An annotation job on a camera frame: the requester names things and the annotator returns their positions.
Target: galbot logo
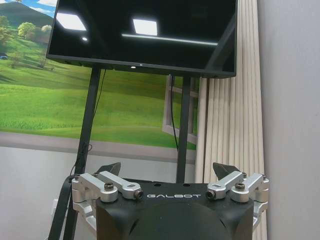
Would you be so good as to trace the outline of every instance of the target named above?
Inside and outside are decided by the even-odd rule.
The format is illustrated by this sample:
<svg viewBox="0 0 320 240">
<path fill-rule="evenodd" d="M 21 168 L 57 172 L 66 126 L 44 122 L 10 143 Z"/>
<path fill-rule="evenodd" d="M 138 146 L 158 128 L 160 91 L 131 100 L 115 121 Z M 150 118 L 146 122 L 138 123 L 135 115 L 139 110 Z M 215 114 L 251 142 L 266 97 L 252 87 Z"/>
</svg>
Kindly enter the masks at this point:
<svg viewBox="0 0 320 240">
<path fill-rule="evenodd" d="M 192 199 L 199 198 L 201 194 L 174 194 L 174 195 L 163 195 L 163 194 L 148 194 L 146 197 L 150 199 Z"/>
</svg>

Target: green grass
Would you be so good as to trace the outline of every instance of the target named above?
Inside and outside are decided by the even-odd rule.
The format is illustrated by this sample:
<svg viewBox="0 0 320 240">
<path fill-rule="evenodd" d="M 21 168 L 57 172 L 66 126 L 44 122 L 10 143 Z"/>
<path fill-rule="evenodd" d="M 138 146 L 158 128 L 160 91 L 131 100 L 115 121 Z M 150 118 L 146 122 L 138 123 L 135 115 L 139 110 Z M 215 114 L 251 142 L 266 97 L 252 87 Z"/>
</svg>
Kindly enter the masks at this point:
<svg viewBox="0 0 320 240">
<path fill-rule="evenodd" d="M 46 46 L 11 32 L 11 40 L 0 47 L 9 56 L 0 60 L 0 131 L 79 138 L 90 69 L 51 60 L 41 69 Z M 12 68 L 16 52 L 24 58 Z M 174 148 L 173 136 L 162 132 L 165 87 L 163 75 L 107 71 L 91 139 Z M 173 104 L 177 127 L 180 97 L 176 94 Z"/>
</svg>

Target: sky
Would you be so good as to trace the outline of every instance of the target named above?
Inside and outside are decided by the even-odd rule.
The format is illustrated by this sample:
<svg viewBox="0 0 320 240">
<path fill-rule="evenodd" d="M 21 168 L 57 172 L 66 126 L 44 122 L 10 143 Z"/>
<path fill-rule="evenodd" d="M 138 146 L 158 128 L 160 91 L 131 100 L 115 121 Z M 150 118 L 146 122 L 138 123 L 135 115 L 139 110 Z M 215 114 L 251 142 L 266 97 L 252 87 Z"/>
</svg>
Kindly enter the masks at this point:
<svg viewBox="0 0 320 240">
<path fill-rule="evenodd" d="M 0 0 L 0 4 L 15 2 L 16 0 Z M 54 17 L 57 0 L 22 0 L 22 4 L 40 13 Z"/>
</svg>

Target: silver metal bracket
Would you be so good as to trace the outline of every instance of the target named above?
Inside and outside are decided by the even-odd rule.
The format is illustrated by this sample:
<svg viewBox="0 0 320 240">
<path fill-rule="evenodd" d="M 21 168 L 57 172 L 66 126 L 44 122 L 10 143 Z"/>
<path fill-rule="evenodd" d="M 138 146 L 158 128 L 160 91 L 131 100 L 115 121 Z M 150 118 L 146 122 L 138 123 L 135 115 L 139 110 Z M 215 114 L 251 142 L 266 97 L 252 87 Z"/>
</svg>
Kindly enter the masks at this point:
<svg viewBox="0 0 320 240">
<path fill-rule="evenodd" d="M 72 179 L 72 200 L 75 203 L 82 203 L 86 200 L 95 200 L 101 198 L 104 203 L 111 203 L 118 198 L 118 189 L 105 189 L 105 182 L 92 176 L 89 173 L 83 173 L 78 178 Z"/>
<path fill-rule="evenodd" d="M 246 203 L 249 198 L 253 200 L 254 231 L 260 223 L 262 213 L 268 208 L 269 179 L 258 173 L 247 178 L 246 174 L 234 171 L 217 183 L 209 183 L 206 196 L 209 200 L 223 199 L 229 190 L 231 199 L 235 202 Z"/>
<path fill-rule="evenodd" d="M 117 187 L 118 191 L 122 193 L 125 199 L 139 200 L 143 197 L 140 184 L 136 182 L 129 182 L 123 178 L 116 176 L 108 171 L 102 171 L 97 175 L 97 178 L 105 183 L 113 183 Z"/>
<path fill-rule="evenodd" d="M 250 193 L 252 193 L 256 188 L 262 185 L 264 176 L 259 173 L 254 173 L 242 183 L 244 185 L 243 189 L 233 186 L 231 188 L 231 199 L 238 203 L 246 203 L 249 201 Z"/>
<path fill-rule="evenodd" d="M 79 212 L 89 230 L 97 236 L 96 199 L 112 203 L 118 192 L 126 199 L 139 200 L 143 191 L 138 183 L 129 182 L 108 171 L 94 175 L 83 173 L 72 179 L 73 209 Z"/>
<path fill-rule="evenodd" d="M 206 196 L 210 200 L 224 199 L 227 191 L 229 191 L 235 184 L 241 183 L 244 179 L 243 173 L 234 171 L 217 183 L 209 183 L 207 186 Z"/>
</svg>

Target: curtain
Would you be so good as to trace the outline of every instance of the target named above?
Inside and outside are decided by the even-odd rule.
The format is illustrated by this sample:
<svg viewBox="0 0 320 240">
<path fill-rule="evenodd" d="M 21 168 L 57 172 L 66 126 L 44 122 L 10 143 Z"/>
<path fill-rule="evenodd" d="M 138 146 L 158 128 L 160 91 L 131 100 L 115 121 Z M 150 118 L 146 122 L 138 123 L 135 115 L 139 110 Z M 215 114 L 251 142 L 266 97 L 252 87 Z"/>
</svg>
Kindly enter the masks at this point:
<svg viewBox="0 0 320 240">
<path fill-rule="evenodd" d="M 238 0 L 237 74 L 201 79 L 195 182 L 213 183 L 213 163 L 264 173 L 257 0 Z M 266 212 L 253 232 L 267 240 Z"/>
</svg>

